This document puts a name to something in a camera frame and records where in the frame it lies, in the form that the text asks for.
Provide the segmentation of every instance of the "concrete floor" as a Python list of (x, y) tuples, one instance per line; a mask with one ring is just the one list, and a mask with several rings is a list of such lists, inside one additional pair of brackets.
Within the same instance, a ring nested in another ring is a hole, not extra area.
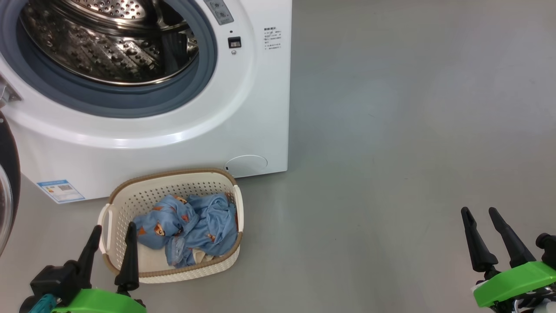
[[(556, 233), (556, 2), (295, 0), (293, 27), (290, 170), (240, 180), (238, 262), (133, 296), (150, 313), (479, 311), (460, 208), (501, 270), (488, 207), (537, 257)], [(3, 312), (79, 255), (103, 204), (23, 182)], [(100, 254), (93, 273), (115, 290)]]

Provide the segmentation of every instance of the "washing machine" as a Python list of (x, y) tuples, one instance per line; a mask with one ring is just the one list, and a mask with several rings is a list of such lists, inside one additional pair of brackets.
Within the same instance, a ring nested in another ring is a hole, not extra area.
[(0, 109), (58, 203), (287, 169), (291, 0), (2, 0)]

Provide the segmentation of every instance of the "laundry basket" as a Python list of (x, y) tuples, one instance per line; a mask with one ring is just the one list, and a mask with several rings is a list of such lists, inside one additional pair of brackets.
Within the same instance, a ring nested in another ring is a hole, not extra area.
[(148, 213), (165, 195), (186, 198), (190, 194), (208, 195), (226, 193), (237, 208), (237, 240), (232, 249), (223, 256), (187, 266), (174, 268), (166, 262), (164, 249), (152, 250), (141, 244), (137, 247), (139, 259), (139, 282), (162, 283), (190, 280), (216, 274), (230, 268), (240, 253), (243, 236), (244, 210), (241, 191), (235, 179), (219, 169), (177, 170), (143, 176), (121, 184), (110, 196), (108, 204), (98, 217), (103, 236), (99, 249), (106, 266), (118, 274), (126, 251), (127, 226), (137, 215)]

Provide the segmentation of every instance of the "blue printed fabric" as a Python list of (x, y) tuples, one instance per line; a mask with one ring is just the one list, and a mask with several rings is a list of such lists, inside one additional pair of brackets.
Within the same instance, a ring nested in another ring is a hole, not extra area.
[(236, 207), (223, 193), (187, 200), (165, 196), (154, 209), (133, 221), (137, 241), (151, 249), (165, 247), (166, 260), (176, 268), (194, 265), (192, 250), (226, 254), (237, 239)]

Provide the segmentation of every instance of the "basket handle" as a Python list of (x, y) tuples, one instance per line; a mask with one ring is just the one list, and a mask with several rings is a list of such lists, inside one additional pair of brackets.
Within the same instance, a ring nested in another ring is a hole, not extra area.
[[(106, 218), (106, 213), (108, 213), (108, 225), (105, 226), (104, 225), (104, 221)], [(104, 236), (101, 236), (101, 239), (99, 240), (98, 243), (98, 249), (102, 252), (103, 255), (106, 254), (106, 251), (110, 250), (110, 238), (112, 237), (112, 216), (114, 215), (114, 212), (112, 211), (112, 205), (110, 203), (108, 203), (107, 205), (105, 205), (102, 210), (101, 210), (101, 214), (98, 216), (98, 225), (102, 226), (102, 232), (107, 231), (108, 235), (106, 236), (106, 238), (108, 239), (106, 244), (104, 242)]]
[(237, 209), (237, 231), (242, 232), (244, 225), (243, 198), (241, 197), (241, 190), (238, 185), (234, 185), (234, 198), (236, 199)]

